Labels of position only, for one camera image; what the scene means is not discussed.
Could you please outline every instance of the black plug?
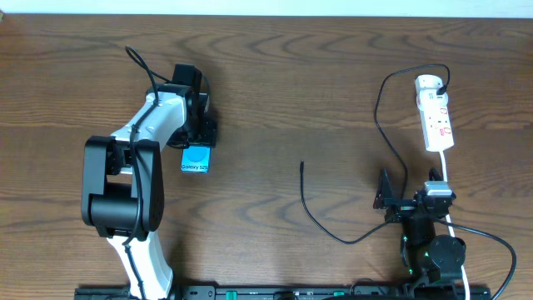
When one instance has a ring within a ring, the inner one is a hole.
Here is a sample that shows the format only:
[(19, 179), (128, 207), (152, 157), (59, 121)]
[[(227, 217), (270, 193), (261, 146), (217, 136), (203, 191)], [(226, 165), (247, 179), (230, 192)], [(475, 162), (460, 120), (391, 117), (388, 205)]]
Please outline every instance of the black plug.
[(439, 88), (438, 90), (436, 90), (436, 94), (437, 95), (444, 95), (444, 93), (446, 93), (446, 89), (448, 88), (448, 86), (444, 85), (442, 86), (441, 88)]

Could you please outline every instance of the power cord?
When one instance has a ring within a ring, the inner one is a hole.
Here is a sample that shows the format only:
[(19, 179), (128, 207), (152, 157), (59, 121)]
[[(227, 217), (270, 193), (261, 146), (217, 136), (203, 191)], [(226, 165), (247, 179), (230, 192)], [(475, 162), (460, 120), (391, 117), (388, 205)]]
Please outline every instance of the power cord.
[(328, 236), (330, 236), (331, 238), (333, 238), (334, 240), (338, 241), (339, 243), (343, 243), (345, 245), (353, 245), (353, 244), (356, 244), (360, 241), (362, 241), (363, 239), (367, 238), (368, 236), (370, 236), (371, 234), (373, 234), (374, 232), (378, 231), (379, 229), (385, 227), (385, 225), (389, 224), (390, 223), (390, 220), (387, 220), (386, 222), (376, 226), (374, 229), (372, 229), (371, 231), (365, 233), (363, 236), (359, 237), (358, 239), (356, 240), (353, 240), (353, 241), (345, 241), (339, 237), (337, 237), (335, 234), (329, 232), (325, 227), (323, 227), (312, 215), (311, 213), (309, 212), (309, 209), (307, 209), (307, 205), (306, 205), (306, 199), (303, 197), (303, 166), (304, 166), (304, 163), (303, 161), (300, 162), (300, 194), (301, 194), (301, 204), (303, 205), (303, 209), (306, 211), (307, 213), (307, 216), (309, 216), (309, 218), (324, 232), (326, 233)]
[(128, 258), (128, 260), (130, 262), (130, 266), (131, 266), (131, 268), (133, 270), (133, 274), (135, 275), (135, 279), (137, 280), (137, 284), (139, 286), (139, 291), (141, 293), (141, 299), (144, 300), (144, 299), (146, 299), (146, 294), (145, 294), (145, 291), (144, 291), (144, 285), (143, 285), (142, 280), (141, 280), (141, 275), (137, 271), (137, 266), (135, 266), (135, 263), (133, 261), (132, 250), (131, 250), (131, 247), (129, 246), (129, 243), (135, 238), (135, 236), (137, 235), (137, 231), (139, 230), (139, 228), (141, 226), (141, 215), (142, 215), (142, 205), (143, 205), (143, 203), (142, 203), (141, 172), (139, 171), (139, 166), (138, 166), (138, 162), (137, 162), (137, 149), (135, 147), (135, 136), (137, 134), (138, 128), (142, 124), (142, 121), (144, 121), (144, 119), (159, 104), (159, 92), (157, 91), (157, 85), (156, 85), (156, 81), (154, 79), (154, 76), (164, 80), (167, 83), (169, 81), (168, 81), (168, 79), (166, 79), (163, 76), (157, 74), (156, 72), (152, 72), (150, 70), (150, 68), (148, 67), (148, 65), (142, 59), (141, 55), (133, 47), (126, 46), (125, 49), (126, 49), (127, 55), (133, 60), (133, 62), (135, 62), (136, 64), (141, 66), (141, 68), (143, 68), (147, 72), (148, 77), (150, 78), (150, 82), (152, 84), (154, 97), (155, 97), (155, 99), (153, 101), (153, 104), (143, 113), (143, 115), (141, 115), (141, 117), (135, 123), (132, 124), (132, 131), (130, 133), (130, 153), (132, 155), (132, 168), (133, 168), (133, 173), (135, 175), (135, 184), (136, 184), (136, 187), (137, 187), (137, 215), (136, 215), (136, 218), (135, 218), (135, 226), (133, 227), (132, 232), (130, 233), (130, 235), (126, 239), (126, 241), (124, 241), (122, 243), (122, 245), (124, 246), (124, 249), (126, 251), (127, 258)]
[(389, 74), (389, 76), (387, 76), (387, 77), (385, 77), (385, 79), (383, 79), (383, 82), (381, 83), (381, 87), (380, 87), (380, 92), (377, 94), (376, 108), (374, 108), (374, 123), (376, 123), (377, 130), (380, 131), (381, 135), (385, 139), (385, 142), (387, 143), (387, 145), (389, 145), (389, 148), (392, 150), (394, 155), (396, 155), (396, 157), (398, 158), (398, 160), (401, 163), (401, 166), (403, 167), (404, 179), (403, 179), (403, 185), (401, 187), (400, 199), (403, 199), (403, 197), (404, 197), (404, 195), (406, 193), (407, 181), (408, 181), (408, 177), (409, 177), (409, 171), (407, 170), (406, 163), (403, 161), (403, 159), (401, 158), (401, 156), (398, 153), (398, 151), (392, 146), (391, 142), (389, 141), (389, 139), (386, 137), (385, 133), (383, 132), (383, 129), (381, 129), (380, 123), (377, 121), (377, 109), (379, 108), (379, 105), (380, 105), (381, 94), (383, 93), (383, 88), (385, 87), (385, 83), (386, 83), (386, 81), (389, 78), (391, 78), (391, 77), (393, 77), (395, 75), (398, 75), (398, 74), (402, 74), (402, 73), (408, 73), (408, 72), (415, 71), (415, 70), (420, 70), (420, 69), (423, 69), (423, 68), (435, 68), (435, 67), (443, 67), (448, 72), (448, 79), (446, 80), (446, 84), (443, 85), (441, 88), (439, 88), (437, 90), (437, 95), (442, 95), (442, 94), (444, 94), (446, 92), (446, 89), (448, 88), (448, 84), (450, 84), (450, 69), (448, 68), (448, 66), (446, 66), (445, 64), (442, 64), (442, 63), (431, 63), (431, 64), (421, 65), (421, 66), (417, 66), (417, 67), (410, 67), (410, 68), (407, 68), (407, 69), (404, 69), (404, 70), (400, 70), (400, 71), (396, 71), (394, 73), (391, 73), (391, 74)]
[[(446, 158), (444, 156), (444, 150), (439, 151), (439, 154), (441, 155), (442, 180), (448, 182), (448, 172), (446, 171)], [(451, 217), (449, 213), (446, 214), (445, 218), (448, 223), (451, 223)], [(456, 237), (456, 233), (453, 230), (452, 226), (448, 226), (448, 232), (450, 233), (451, 237)], [(461, 273), (463, 277), (463, 287), (465, 288), (465, 300), (470, 300), (470, 284), (468, 283), (468, 277), (466, 276), (466, 270), (464, 265), (461, 266)]]

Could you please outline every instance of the white wall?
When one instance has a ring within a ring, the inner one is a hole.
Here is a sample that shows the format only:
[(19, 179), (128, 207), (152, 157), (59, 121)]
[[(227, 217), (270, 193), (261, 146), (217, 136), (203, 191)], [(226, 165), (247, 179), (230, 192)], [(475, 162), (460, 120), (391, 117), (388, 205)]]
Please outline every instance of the white wall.
[(5, 13), (533, 18), (533, 0), (2, 0)]

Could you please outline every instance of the white cable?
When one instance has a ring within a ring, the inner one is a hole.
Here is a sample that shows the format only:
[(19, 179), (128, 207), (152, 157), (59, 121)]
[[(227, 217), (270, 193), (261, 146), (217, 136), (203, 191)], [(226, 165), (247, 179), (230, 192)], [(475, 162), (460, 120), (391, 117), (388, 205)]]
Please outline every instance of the white cable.
[(444, 158), (444, 151), (439, 151), (439, 154), (441, 155), (442, 178), (445, 182), (448, 182), (448, 172), (446, 171), (446, 159)]
[[(445, 182), (448, 182), (448, 172), (446, 171), (446, 159), (444, 158), (444, 151), (439, 151), (441, 155), (441, 164), (442, 164), (442, 178)], [(446, 215), (446, 221), (451, 223), (450, 214)], [(452, 226), (448, 226), (448, 232), (451, 237), (456, 237), (456, 233), (453, 230)], [(466, 277), (465, 266), (461, 266), (461, 272), (463, 275), (463, 286), (465, 287), (465, 300), (470, 300), (470, 285), (468, 284), (468, 278)]]

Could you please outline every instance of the black cable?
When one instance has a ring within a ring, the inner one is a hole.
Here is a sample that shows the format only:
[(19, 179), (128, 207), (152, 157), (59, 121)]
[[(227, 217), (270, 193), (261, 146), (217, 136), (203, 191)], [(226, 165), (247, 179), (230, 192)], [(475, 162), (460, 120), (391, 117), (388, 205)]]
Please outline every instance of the black cable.
[(307, 205), (306, 205), (306, 199), (303, 197), (303, 161), (300, 162), (300, 194), (301, 194), (301, 204), (303, 205), (303, 209), (306, 211), (307, 213), (307, 216), (309, 216), (309, 218), (320, 228), (322, 229), (322, 231), (324, 233), (326, 233), (328, 236), (330, 236), (331, 238), (333, 238), (334, 240), (338, 241), (339, 243), (343, 243), (343, 244), (346, 244), (346, 245), (353, 245), (355, 243), (358, 243), (360, 241), (362, 241), (363, 239), (367, 238), (369, 235), (373, 234), (374, 232), (378, 231), (380, 228), (383, 228), (385, 227), (385, 225), (387, 225), (390, 221), (386, 221), (384, 222), (383, 224), (380, 224), (378, 225), (377, 227), (375, 227), (374, 229), (372, 229), (371, 231), (365, 233), (363, 236), (359, 237), (358, 239), (356, 240), (353, 240), (353, 241), (345, 241), (343, 239), (340, 239), (338, 238), (336, 235), (334, 235), (333, 233), (329, 232), (327, 229), (325, 229), (312, 215), (311, 213), (309, 212), (309, 210), (307, 209)]
[(142, 124), (142, 121), (144, 121), (144, 119), (152, 112), (152, 110), (154, 108), (157, 107), (157, 105), (159, 103), (159, 93), (157, 92), (157, 85), (156, 85), (156, 81), (153, 78), (153, 72), (150, 71), (150, 68), (148, 67), (148, 65), (146, 65), (146, 63), (142, 59), (141, 55), (133, 47), (126, 46), (126, 53), (127, 53), (127, 55), (130, 58), (133, 59), (134, 62), (139, 64), (141, 66), (141, 68), (143, 68), (147, 72), (148, 77), (150, 78), (150, 82), (152, 83), (152, 88), (153, 88), (153, 91), (154, 91), (155, 100), (154, 100), (153, 104), (148, 108), (148, 110), (146, 110), (143, 113), (143, 115), (141, 115), (141, 117), (135, 123), (133, 123), (132, 131), (130, 133), (130, 153), (132, 155), (132, 168), (133, 168), (133, 173), (135, 175), (135, 184), (136, 184), (136, 187), (137, 187), (137, 200), (138, 201), (137, 201), (137, 215), (136, 215), (136, 218), (135, 218), (135, 226), (133, 227), (132, 233), (127, 238), (127, 240), (122, 243), (122, 245), (124, 245), (124, 246), (128, 245), (135, 238), (135, 235), (137, 234), (137, 231), (138, 231), (139, 227), (141, 226), (142, 185), (141, 185), (141, 172), (139, 171), (139, 166), (138, 166), (138, 163), (137, 163), (137, 149), (135, 148), (135, 143), (134, 143), (135, 142), (135, 135), (137, 134), (137, 130), (140, 127), (140, 125)]
[(137, 134), (138, 128), (141, 126), (144, 119), (153, 111), (154, 108), (157, 107), (159, 104), (159, 92), (157, 91), (157, 85), (156, 81), (154, 79), (154, 75), (162, 78), (163, 80), (166, 80), (164, 77), (159, 76), (157, 73), (154, 73), (150, 70), (148, 65), (144, 62), (141, 55), (131, 46), (126, 46), (126, 53), (127, 55), (132, 58), (132, 60), (141, 66), (150, 78), (150, 82), (152, 84), (153, 92), (154, 92), (154, 101), (153, 104), (139, 117), (139, 119), (132, 124), (132, 131), (130, 133), (130, 153), (132, 155), (132, 168), (133, 168), (133, 174), (135, 176), (135, 184), (137, 187), (137, 215), (135, 217), (135, 225), (133, 227), (132, 232), (130, 233), (129, 237), (122, 243), (122, 245), (125, 247), (125, 251), (127, 254), (127, 258), (130, 262), (130, 266), (133, 270), (133, 274), (135, 275), (135, 279), (138, 282), (139, 291), (141, 292), (141, 299), (146, 299), (146, 294), (144, 291), (144, 286), (142, 285), (141, 275), (139, 274), (137, 267), (135, 265), (135, 262), (133, 261), (132, 252), (129, 246), (129, 243), (135, 238), (137, 235), (137, 231), (139, 230), (139, 227), (141, 226), (141, 215), (142, 215), (142, 185), (141, 185), (141, 172), (139, 170), (138, 162), (137, 162), (137, 149), (135, 147), (135, 135)]
[(464, 230), (464, 231), (469, 232), (469, 233), (479, 234), (479, 235), (481, 235), (482, 237), (485, 237), (485, 238), (491, 238), (491, 239), (493, 239), (493, 240), (495, 240), (495, 241), (499, 242), (500, 244), (502, 244), (502, 245), (507, 247), (507, 249), (511, 253), (511, 269), (509, 269), (509, 272), (507, 273), (506, 280), (504, 280), (504, 282), (501, 284), (500, 288), (498, 288), (498, 291), (491, 298), (491, 300), (496, 300), (503, 293), (503, 291), (507, 288), (507, 285), (509, 285), (509, 282), (513, 278), (513, 274), (515, 273), (515, 269), (516, 269), (516, 252), (515, 252), (515, 249), (513, 249), (513, 247), (508, 242), (506, 242), (505, 240), (503, 240), (500, 237), (497, 237), (497, 236), (495, 236), (493, 234), (490, 234), (488, 232), (482, 232), (481, 230), (477, 230), (477, 229), (470, 228), (470, 227), (467, 227), (467, 226), (463, 226), (463, 225), (459, 225), (459, 224), (454, 224), (454, 223), (442, 221), (438, 217), (435, 217), (431, 213), (429, 213), (427, 211), (427, 208), (425, 208), (425, 207), (423, 207), (423, 208), (430, 215), (431, 219), (433, 219), (433, 222), (437, 222), (437, 223), (440, 223), (442, 225), (451, 226), (453, 228), (461, 229), (461, 230)]
[[(132, 52), (135, 53), (135, 57), (139, 58), (137, 60), (137, 58), (135, 58), (129, 51), (128, 49), (132, 50)], [(137, 65), (139, 65), (139, 67), (147, 70), (147, 67), (146, 67), (146, 64), (143, 62), (141, 56), (139, 56), (139, 53), (137, 53), (137, 51), (135, 51), (135, 49), (133, 47), (130, 47), (130, 46), (126, 46), (126, 53), (127, 55), (133, 60), (133, 62), (135, 62)], [(171, 81), (168, 80), (167, 78), (163, 77), (162, 75), (159, 75), (157, 74), (156, 72), (153, 72), (153, 71), (150, 71), (150, 69), (147, 70), (147, 72), (150, 72), (151, 75), (161, 79), (162, 81), (164, 81), (165, 83), (170, 83)]]
[(133, 255), (130, 245), (124, 246), (124, 249), (126, 251), (127, 260), (130, 261), (130, 265), (132, 265), (133, 275), (135, 275), (135, 279), (137, 280), (137, 285), (139, 287), (139, 290), (141, 291), (141, 299), (146, 299), (147, 295), (144, 293), (144, 286), (142, 285), (141, 275), (139, 274), (139, 271), (137, 270), (137, 267), (135, 266), (135, 263), (133, 261)]
[(374, 279), (372, 279), (372, 278), (359, 278), (359, 279), (357, 279), (357, 281), (354, 282), (351, 285), (351, 287), (350, 287), (350, 295), (353, 295), (353, 293), (355, 292), (354, 288), (356, 286), (360, 285), (360, 282), (362, 282), (362, 281), (368, 281), (368, 282), (374, 283), (376, 288), (380, 290), (381, 295), (386, 295), (386, 292), (383, 291), (383, 289), (381, 289), (381, 287), (377, 285), (377, 282)]
[(407, 73), (407, 72), (419, 70), (419, 69), (422, 69), (422, 68), (434, 68), (434, 67), (444, 67), (446, 69), (446, 71), (448, 72), (448, 79), (446, 80), (446, 84), (437, 90), (437, 95), (442, 95), (442, 94), (444, 94), (446, 92), (446, 89), (448, 88), (448, 84), (450, 84), (450, 69), (445, 64), (442, 64), (442, 63), (431, 63), (431, 64), (426, 64), (426, 65), (421, 65), (421, 66), (418, 66), (418, 67), (410, 67), (410, 68), (407, 68), (405, 70), (400, 70), (400, 71), (396, 71), (394, 73), (391, 73), (391, 74), (389, 74), (389, 76), (387, 76), (387, 77), (385, 77), (385, 79), (383, 79), (383, 82), (381, 83), (381, 87), (380, 87), (380, 92), (377, 94), (376, 108), (374, 108), (374, 122), (376, 123), (377, 130), (380, 131), (381, 135), (385, 139), (385, 142), (387, 143), (387, 145), (389, 145), (389, 148), (392, 150), (394, 155), (396, 155), (396, 157), (400, 161), (400, 163), (401, 163), (401, 165), (403, 167), (404, 174), (405, 174), (404, 175), (404, 180), (403, 180), (403, 185), (401, 187), (400, 199), (403, 199), (403, 196), (406, 193), (409, 171), (407, 171), (406, 163), (403, 161), (403, 159), (401, 158), (400, 154), (398, 154), (398, 151), (392, 146), (391, 142), (389, 141), (389, 139), (386, 137), (385, 133), (381, 129), (380, 123), (377, 121), (377, 108), (380, 105), (381, 94), (383, 92), (383, 88), (385, 87), (385, 83), (386, 83), (387, 79), (389, 79), (389, 78), (391, 78), (391, 77), (393, 77), (395, 75), (398, 75), (398, 74)]

